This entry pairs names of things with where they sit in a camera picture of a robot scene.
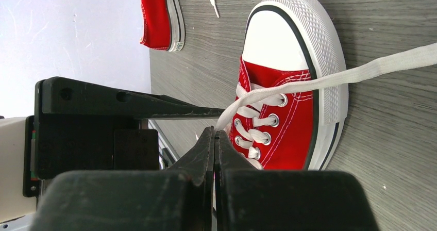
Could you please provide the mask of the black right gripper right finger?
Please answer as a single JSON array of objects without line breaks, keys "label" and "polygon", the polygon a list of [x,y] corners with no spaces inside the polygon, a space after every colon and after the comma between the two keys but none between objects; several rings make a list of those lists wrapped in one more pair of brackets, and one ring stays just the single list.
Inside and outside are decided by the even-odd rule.
[{"label": "black right gripper right finger", "polygon": [[237,230],[243,184],[238,182],[245,172],[255,168],[239,154],[224,131],[214,136],[214,189],[218,230]]}]

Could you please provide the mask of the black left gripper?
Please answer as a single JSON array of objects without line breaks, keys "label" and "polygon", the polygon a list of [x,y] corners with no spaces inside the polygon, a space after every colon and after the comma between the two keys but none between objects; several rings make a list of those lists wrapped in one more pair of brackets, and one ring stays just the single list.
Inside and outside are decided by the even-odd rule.
[{"label": "black left gripper", "polygon": [[35,86],[35,111],[25,122],[23,195],[75,170],[157,170],[158,133],[149,119],[214,119],[223,109],[167,95],[106,87],[63,77]]}]

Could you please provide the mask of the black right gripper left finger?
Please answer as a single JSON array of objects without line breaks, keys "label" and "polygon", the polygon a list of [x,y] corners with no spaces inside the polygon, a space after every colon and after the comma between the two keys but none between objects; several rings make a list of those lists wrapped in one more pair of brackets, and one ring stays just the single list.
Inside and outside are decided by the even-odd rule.
[{"label": "black right gripper left finger", "polygon": [[169,168],[179,172],[184,183],[177,207],[181,230],[212,228],[214,137],[215,129],[205,128],[196,144]]}]

